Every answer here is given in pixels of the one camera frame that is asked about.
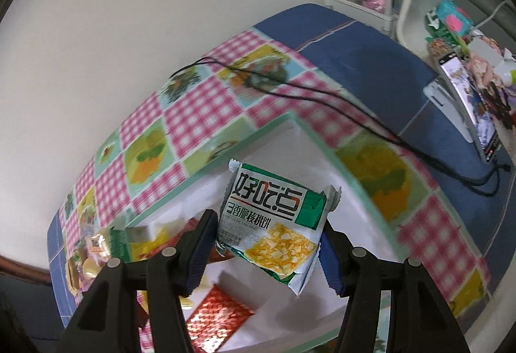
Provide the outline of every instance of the candy wrapper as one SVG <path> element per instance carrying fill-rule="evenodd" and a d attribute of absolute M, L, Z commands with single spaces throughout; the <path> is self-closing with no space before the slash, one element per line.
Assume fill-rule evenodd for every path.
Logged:
<path fill-rule="evenodd" d="M 217 246 L 260 267 L 298 295 L 317 259 L 327 214 L 341 192 L 316 193 L 255 166 L 231 160 Z"/>
<path fill-rule="evenodd" d="M 196 353 L 215 353 L 254 312 L 217 285 L 186 322 Z"/>
<path fill-rule="evenodd" d="M 109 229 L 109 249 L 111 251 L 111 257 L 117 257 L 124 263 L 131 262 L 129 242 L 127 241 L 127 232 L 125 230 Z"/>
<path fill-rule="evenodd" d="M 433 38 L 440 38 L 451 47 L 459 45 L 459 42 L 455 35 L 447 29 L 444 22 L 442 22 L 437 14 L 435 8 L 425 15 L 425 27 L 426 30 Z"/>
<path fill-rule="evenodd" d="M 453 48 L 442 38 L 434 38 L 428 42 L 428 50 L 432 57 L 438 60 L 451 53 Z"/>
<path fill-rule="evenodd" d="M 97 277 L 102 270 L 102 266 L 97 264 L 95 260 L 91 257 L 88 257 L 83 264 L 83 274 L 84 277 L 89 279 L 94 279 Z"/>
<path fill-rule="evenodd" d="M 97 264 L 106 263 L 111 258 L 109 249 L 109 231 L 98 232 L 93 236 L 86 237 L 88 253 Z"/>
<path fill-rule="evenodd" d="M 379 14 L 385 13 L 385 0 L 365 0 L 363 5 Z"/>
<path fill-rule="evenodd" d="M 68 290 L 73 296 L 77 296 L 79 290 L 81 290 L 81 283 L 79 281 L 79 273 L 73 261 L 73 258 L 69 258 L 64 266 L 66 275 L 66 285 Z"/>
<path fill-rule="evenodd" d="M 158 235 L 153 241 L 130 243 L 129 245 L 131 247 L 131 260 L 140 261 L 147 258 L 151 258 L 153 255 L 157 254 L 158 252 L 161 252 L 161 250 L 166 247 L 175 247 L 182 235 L 185 232 L 193 231 L 197 227 L 198 223 L 198 219 L 190 218 L 187 220 L 187 222 L 184 224 L 181 230 L 171 238 L 168 236 L 167 230 L 162 229 L 161 231 L 159 231 Z M 233 255 L 230 253 L 226 253 L 224 256 L 220 255 L 214 247 L 210 253 L 208 262 L 215 263 L 217 261 L 226 260 L 231 257 L 233 257 Z"/>

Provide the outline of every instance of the pink checkered tablecloth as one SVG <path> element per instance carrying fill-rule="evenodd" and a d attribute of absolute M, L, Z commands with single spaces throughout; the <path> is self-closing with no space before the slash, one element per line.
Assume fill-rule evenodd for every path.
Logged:
<path fill-rule="evenodd" d="M 260 63 L 277 63 L 281 59 L 283 74 L 291 83 L 345 92 L 300 53 L 256 30 L 233 37 L 208 55 L 226 64 L 247 66 L 246 63 L 256 62 L 249 57 L 250 53 L 257 55 Z M 375 127 L 367 116 L 336 97 L 285 85 L 273 88 L 276 93 L 325 101 L 355 121 L 311 101 L 249 96 L 242 92 L 238 80 L 228 79 L 223 71 L 220 66 L 210 65 L 209 69 L 190 70 L 167 81 L 124 120 L 111 140 L 88 162 L 71 191 L 73 213 L 67 219 L 64 209 L 59 210 L 67 257 L 82 237 L 77 206 L 91 203 L 91 194 L 94 205 L 89 212 L 96 212 L 98 227 L 108 226 L 125 211 L 142 214 L 197 172 L 191 169 L 191 159 L 239 122 L 260 128 L 290 111 L 336 151 L 343 142 L 362 132 L 356 122 Z M 471 244 L 460 218 L 450 211 L 449 203 L 443 202 L 437 182 L 410 152 L 396 148 L 396 153 L 421 182 L 424 194 L 393 228 L 398 242 L 422 260 L 448 300 L 458 293 L 474 269 L 481 272 L 487 285 L 486 262 Z M 140 340 L 145 353 L 153 351 L 149 326 L 140 330 Z"/>
<path fill-rule="evenodd" d="M 131 202 L 122 155 L 118 155 L 95 181 L 95 188 L 99 223 L 104 227 Z"/>
<path fill-rule="evenodd" d="M 182 158 L 241 113 L 235 98 L 211 76 L 187 91 L 164 118 L 175 152 Z"/>

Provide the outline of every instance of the yellow fruit print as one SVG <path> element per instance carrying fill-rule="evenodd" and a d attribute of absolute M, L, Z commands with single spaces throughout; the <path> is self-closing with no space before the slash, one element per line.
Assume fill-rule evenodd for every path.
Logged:
<path fill-rule="evenodd" d="M 386 221 L 407 210 L 411 191 L 408 167 L 392 149 L 372 143 L 358 152 L 342 148 L 336 155 L 358 179 Z"/>
<path fill-rule="evenodd" d="M 77 206 L 79 223 L 92 225 L 96 219 L 94 188 L 91 187 Z"/>
<path fill-rule="evenodd" d="M 283 65 L 288 60 L 288 56 L 265 44 L 247 56 L 235 61 L 232 65 L 238 68 L 258 71 L 266 75 L 267 78 L 245 72 L 235 73 L 229 69 L 223 69 L 217 75 L 223 81 L 228 81 L 231 88 L 243 86 L 245 81 L 250 80 L 255 86 L 270 91 L 279 84 L 278 81 L 284 82 L 287 79 L 288 74 Z"/>
<path fill-rule="evenodd" d="M 469 306 L 484 297 L 481 274 L 475 270 L 460 292 L 450 302 L 450 309 L 455 317 L 462 314 Z"/>
<path fill-rule="evenodd" d="M 130 184 L 141 184 L 159 169 L 167 145 L 164 132 L 154 129 L 143 134 L 127 151 L 127 177 Z"/>

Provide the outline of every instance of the black cable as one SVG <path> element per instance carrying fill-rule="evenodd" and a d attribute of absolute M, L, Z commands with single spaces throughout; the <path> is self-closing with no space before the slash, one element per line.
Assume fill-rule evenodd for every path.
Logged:
<path fill-rule="evenodd" d="M 34 339 L 34 340 L 41 340 L 41 341 L 59 341 L 58 338 L 46 338 L 46 337 L 34 337 L 34 336 L 29 336 L 29 338 Z"/>
<path fill-rule="evenodd" d="M 504 165 L 499 166 L 495 162 L 494 167 L 484 177 L 478 178 L 478 179 L 465 177 L 465 176 L 457 173 L 453 168 L 451 168 L 448 164 L 446 164 L 444 161 L 440 160 L 439 158 L 435 158 L 435 157 L 433 157 L 433 156 L 431 156 L 431 155 L 429 155 L 427 153 L 424 153 L 421 150 L 413 147 L 411 144 L 406 142 L 404 139 L 402 139 L 401 137 L 396 135 L 396 133 L 394 131 L 392 131 L 388 126 L 383 124 L 379 119 L 377 119 L 376 117 L 372 116 L 371 114 L 369 114 L 368 112 L 363 110 L 360 106 L 356 105 L 353 101 L 350 101 L 349 99 L 343 97 L 342 95 L 335 94 L 335 93 L 330 92 L 330 91 L 324 91 L 322 89 L 312 88 L 312 87 L 309 87 L 309 86 L 303 86 L 303 85 L 300 85 L 300 84 L 293 84 L 293 83 L 289 83 L 289 82 L 286 82 L 286 81 L 272 79 L 269 76 L 267 76 L 267 75 L 265 75 L 263 73 L 257 72 L 257 71 L 253 71 L 253 70 L 250 70 L 250 69 L 244 69 L 244 68 L 237 68 L 237 67 L 231 66 L 231 65 L 226 65 L 225 63 L 222 63 L 219 60 L 217 60 L 217 59 L 215 59 L 213 57 L 210 57 L 210 56 L 202 57 L 202 58 L 196 60 L 195 62 L 193 62 L 193 63 L 191 63 L 191 64 L 189 64 L 187 66 L 184 66 L 181 69 L 178 69 L 176 72 L 174 72 L 170 76 L 170 78 L 172 78 L 175 75 L 177 75 L 178 73 L 180 73 L 180 72 L 182 72 L 182 71 L 184 71 L 186 69 L 192 68 L 194 66 L 208 65 L 208 64 L 217 64 L 219 66 L 223 66 L 224 68 L 229 69 L 232 72 L 234 72 L 235 74 L 239 75 L 241 78 L 242 78 L 242 75 L 239 74 L 240 72 L 248 73 L 248 74 L 252 74 L 252 75 L 258 75 L 258 76 L 261 76 L 263 78 L 268 79 L 269 81 L 275 81 L 278 84 L 284 84 L 284 85 L 288 85 L 288 86 L 291 86 L 291 87 L 295 87 L 295 88 L 299 88 L 299 89 L 304 89 L 306 91 L 311 91 L 311 92 L 315 92 L 315 93 L 325 94 L 325 95 L 328 95 L 328 96 L 331 96 L 331 97 L 334 97 L 334 98 L 338 98 L 338 99 L 340 99 L 342 101 L 345 101 L 346 103 L 350 104 L 355 109 L 360 111 L 362 114 L 367 116 L 369 119 L 371 119 L 375 124 L 380 126 L 383 130 L 388 132 L 395 139 L 393 139 L 391 137 L 384 136 L 381 133 L 371 129 L 370 127 L 366 126 L 365 124 L 362 124 L 360 121 L 358 121 L 355 118 L 351 117 L 349 114 L 347 114 L 347 113 L 343 112 L 342 110 L 336 108 L 335 106 L 327 103 L 326 101 L 323 101 L 323 100 L 320 100 L 320 99 L 316 99 L 316 98 L 300 97 L 300 96 L 296 96 L 296 95 L 287 95 L 287 94 L 280 94 L 280 93 L 268 91 L 266 89 L 262 89 L 262 88 L 260 88 L 258 86 L 255 86 L 254 84 L 252 84 L 251 81 L 250 81 L 250 78 L 242 78 L 244 80 L 244 84 L 246 86 L 251 87 L 253 89 L 256 89 L 257 91 L 260 91 L 260 92 L 262 92 L 264 94 L 273 95 L 273 96 L 276 96 L 276 97 L 279 97 L 279 98 L 288 98 L 288 99 L 296 99 L 296 100 L 301 100 L 301 101 L 310 101 L 310 102 L 313 102 L 313 103 L 318 103 L 318 104 L 327 106 L 328 108 L 330 108 L 332 110 L 335 110 L 339 114 L 341 114 L 342 116 L 348 118 L 350 121 L 352 121 L 356 125 L 364 128 L 365 130 L 367 130 L 371 134 L 375 135 L 379 139 L 385 140 L 386 142 L 389 142 L 391 144 L 394 144 L 396 146 L 399 146 L 401 148 L 409 150 L 410 152 L 414 153 L 417 157 L 419 157 L 422 161 L 427 163 L 430 167 L 432 167 L 432 168 L 442 172 L 443 174 L 449 176 L 450 178 L 456 179 L 461 184 L 463 184 L 466 188 L 468 188 L 470 191 L 472 191 L 472 192 L 474 192 L 476 194 L 479 194 L 480 196 L 493 197 L 498 192 L 498 190 L 500 188 L 500 169 L 503 169 L 504 171 L 510 171 L 510 166 L 509 165 L 505 165 L 504 164 Z M 493 191 L 486 192 L 486 191 L 479 190 L 479 189 L 475 188 L 475 187 L 479 187 L 479 186 L 485 185 L 495 172 L 496 172 L 496 186 L 495 186 L 495 189 Z"/>

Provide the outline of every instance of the red packet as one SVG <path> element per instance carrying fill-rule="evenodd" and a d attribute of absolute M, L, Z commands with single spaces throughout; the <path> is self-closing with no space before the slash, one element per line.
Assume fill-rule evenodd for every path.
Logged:
<path fill-rule="evenodd" d="M 251 315 L 247 306 L 214 285 L 186 322 L 194 350 L 215 353 Z"/>

